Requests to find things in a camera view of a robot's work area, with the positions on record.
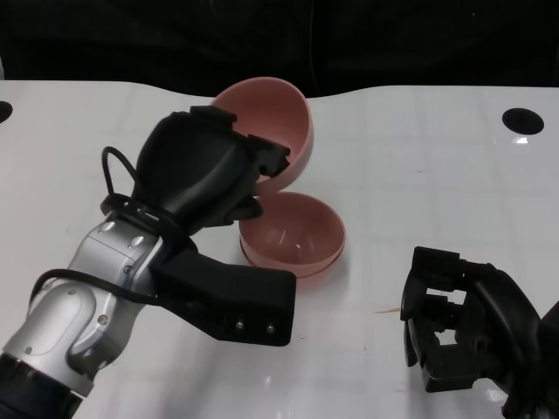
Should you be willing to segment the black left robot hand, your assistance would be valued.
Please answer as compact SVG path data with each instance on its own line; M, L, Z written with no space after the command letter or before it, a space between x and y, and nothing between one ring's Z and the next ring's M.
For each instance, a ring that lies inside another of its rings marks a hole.
M262 215L256 183L289 166L289 148L234 130L215 106L194 106L161 120L136 163L135 194L192 235Z

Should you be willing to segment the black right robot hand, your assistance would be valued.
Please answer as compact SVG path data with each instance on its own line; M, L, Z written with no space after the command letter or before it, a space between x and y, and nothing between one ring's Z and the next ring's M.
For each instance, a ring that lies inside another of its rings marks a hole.
M491 264L417 247L404 284L400 319L409 367L428 393L489 379L510 394L541 362L540 317L521 288Z

